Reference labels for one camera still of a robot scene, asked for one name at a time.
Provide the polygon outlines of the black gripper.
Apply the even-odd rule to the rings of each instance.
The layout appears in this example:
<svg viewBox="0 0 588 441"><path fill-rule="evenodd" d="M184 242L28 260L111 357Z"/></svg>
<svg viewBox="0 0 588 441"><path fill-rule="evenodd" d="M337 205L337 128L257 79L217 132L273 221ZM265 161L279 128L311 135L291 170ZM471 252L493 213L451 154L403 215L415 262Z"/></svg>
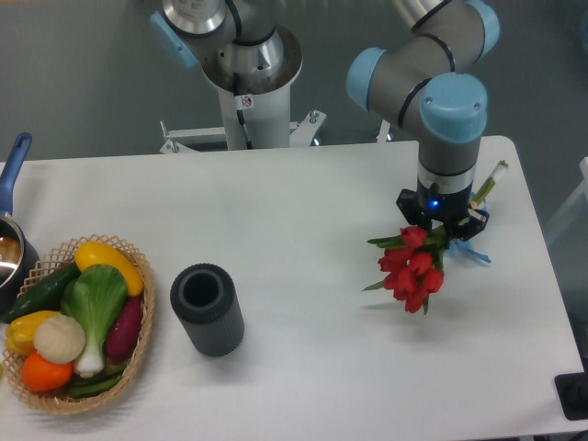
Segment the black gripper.
<svg viewBox="0 0 588 441"><path fill-rule="evenodd" d="M430 232L433 221L450 223L448 238L466 242L483 232L490 218L488 211L469 209L472 184L471 175L418 175L417 189L404 188L396 205L411 226Z"/></svg>

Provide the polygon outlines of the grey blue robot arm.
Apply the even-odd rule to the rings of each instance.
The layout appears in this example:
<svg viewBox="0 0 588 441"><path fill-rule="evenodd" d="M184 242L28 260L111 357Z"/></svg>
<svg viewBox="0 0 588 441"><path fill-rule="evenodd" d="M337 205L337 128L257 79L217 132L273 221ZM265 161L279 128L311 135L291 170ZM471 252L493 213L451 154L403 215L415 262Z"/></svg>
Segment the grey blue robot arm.
<svg viewBox="0 0 588 441"><path fill-rule="evenodd" d="M469 74L500 34L481 1L399 1L413 39L395 52L369 48L346 75L349 97L419 144L417 188L397 200L411 225L439 221L466 241L489 219L470 196L488 96ZM271 1L163 1L151 26L165 50L198 65L217 89L232 150L290 144L290 87L302 66L298 40Z"/></svg>

